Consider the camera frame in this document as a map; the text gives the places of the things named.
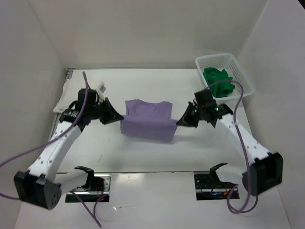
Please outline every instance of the black connector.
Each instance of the black connector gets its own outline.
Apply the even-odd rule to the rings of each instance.
[[[85,92],[86,90],[84,88],[80,89],[78,91],[78,96],[77,96],[77,101],[75,103],[75,110],[76,111],[80,111],[82,104],[85,100]],[[88,89],[88,96],[87,96],[87,102],[84,108],[84,112],[86,111],[90,111],[92,109],[92,107],[94,107],[94,105],[97,102],[97,92],[96,90],[93,89]]]
[[[196,92],[194,95],[199,107],[203,106],[205,108],[211,108],[217,106],[216,101],[213,99],[211,90],[203,89]]]
[[[82,171],[84,171],[85,173],[88,174],[86,184],[84,184],[82,186],[82,188],[85,189],[85,190],[90,190],[91,186],[92,186],[92,183],[94,181],[94,177],[95,177],[94,176],[94,170],[91,169],[91,168],[84,167],[84,166],[77,166],[74,169],[82,170]]]

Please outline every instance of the black bracket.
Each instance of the black bracket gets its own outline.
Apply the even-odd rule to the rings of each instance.
[[[59,184],[49,182],[44,178],[30,175],[28,172],[17,172],[14,183],[21,201],[51,210],[61,198]]]
[[[282,183],[283,157],[278,153],[268,153],[268,157],[259,160],[250,166],[252,196],[257,196],[262,192]],[[248,174],[243,173],[243,185],[248,189]]]
[[[85,89],[80,89],[78,92],[77,101],[72,102],[69,108],[66,109],[60,116],[60,122],[66,121],[73,123],[78,116],[82,104],[85,99]],[[99,119],[104,125],[123,120],[121,116],[111,105],[108,98],[104,101],[99,100],[99,96],[95,90],[88,89],[88,96],[82,116],[77,125],[83,131],[85,126],[89,125],[91,120]]]
[[[204,120],[215,128],[218,119],[223,115],[233,114],[226,105],[217,105],[210,90],[202,90],[195,93],[196,102],[189,102],[182,118],[176,123],[186,127],[197,127],[200,120]]]
[[[82,186],[82,188],[85,190],[90,190],[91,184],[93,183],[93,180],[94,180],[94,170],[91,168],[84,167],[84,166],[77,166],[74,169],[82,170],[88,174],[86,184],[84,184]]]

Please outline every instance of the white surface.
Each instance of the white surface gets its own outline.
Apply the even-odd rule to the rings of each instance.
[[[238,58],[256,85],[246,99],[253,135],[284,158],[278,189],[293,229],[305,224],[304,38],[305,10],[299,2],[270,0]]]
[[[221,54],[200,56],[195,59],[195,62],[198,69],[198,73],[200,74],[205,87],[207,87],[209,84],[207,83],[203,75],[204,69],[213,67],[213,68],[217,68],[219,71],[225,69],[229,77],[232,77],[234,81],[240,83],[244,89],[243,97],[252,95],[254,93],[254,88],[250,84],[247,75],[244,74],[238,61],[235,59],[235,57],[232,54],[221,53]],[[239,99],[241,94],[241,88],[236,84],[234,85],[235,85],[235,89],[227,97],[215,98],[213,96],[213,98],[216,101],[223,103],[230,99]]]
[[[0,1],[0,31],[2,162],[47,140],[64,69],[27,1]],[[38,153],[1,168],[0,192],[16,194],[13,174],[26,169]],[[0,198],[2,229],[14,228],[20,206],[19,201]]]
[[[265,0],[29,0],[65,67],[195,67],[237,56]]]
[[[80,203],[64,199],[52,211],[23,203],[15,229],[98,228]],[[114,174],[110,202],[98,204],[97,216],[104,229],[290,229],[276,189],[260,195],[252,213],[234,215],[225,200],[196,201],[192,172]]]
[[[58,138],[70,126],[70,122],[63,121],[62,123],[59,123],[50,141]],[[76,125],[57,141],[45,147],[36,161],[28,168],[28,170],[30,170],[30,174],[37,177],[40,177],[42,174],[44,174],[46,180],[53,182],[57,170],[61,165],[62,160],[66,156],[66,153],[80,135],[81,129],[78,125]]]
[[[83,70],[74,70],[68,93],[75,98],[84,87]],[[194,93],[203,89],[196,69],[101,69],[85,70],[89,84],[105,82],[107,96],[120,114],[125,114],[125,100],[173,103],[172,119],[179,120]],[[243,107],[237,118],[250,131]],[[201,171],[227,162],[244,165],[243,158],[220,131],[211,124],[200,122],[199,127],[178,127],[170,143],[141,140],[124,136],[120,123],[102,125],[92,121],[74,142],[64,158],[59,172],[75,166],[85,166],[96,172],[163,172]]]

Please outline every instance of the white table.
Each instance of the white table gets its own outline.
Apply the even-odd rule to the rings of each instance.
[[[89,83],[103,80],[113,107],[125,114],[125,100],[173,103],[172,119],[179,120],[194,93],[203,89],[196,69],[103,69],[86,70]],[[69,87],[77,96],[84,87],[82,70],[74,70]],[[250,131],[244,108],[238,108],[237,118]],[[242,157],[211,124],[199,127],[178,127],[173,142],[162,143],[121,134],[120,123],[102,125],[98,120],[86,127],[70,148],[59,172],[76,165],[96,172],[169,172],[202,171],[221,163],[244,166]]]
[[[82,70],[74,70],[73,89],[83,86]],[[106,82],[106,96],[121,114],[124,100],[173,103],[172,118],[179,119],[193,93],[203,88],[195,69],[86,70],[89,82]],[[250,131],[244,108],[237,118]],[[244,167],[242,157],[210,124],[177,129],[170,144],[128,138],[119,123],[102,126],[99,121],[85,128],[65,157],[60,172],[77,165],[96,172],[111,172],[110,202],[100,203],[98,215],[105,229],[223,228],[290,229],[276,188],[260,195],[255,211],[233,215],[225,200],[196,201],[193,172],[208,170],[220,162]],[[129,172],[177,173],[129,173]],[[22,203],[15,229],[98,228],[79,203],[64,203],[47,211]],[[240,206],[240,200],[232,200]]]

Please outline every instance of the white enclosure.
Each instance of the white enclosure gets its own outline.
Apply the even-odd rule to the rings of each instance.
[[[195,68],[196,57],[227,52],[255,85],[243,101],[250,128],[284,157],[277,189],[291,228],[304,228],[298,0],[2,0],[0,31],[0,162],[47,141],[68,68]],[[38,153],[1,168],[0,192],[16,195],[14,174]],[[15,227],[20,206],[0,198],[1,228]]]

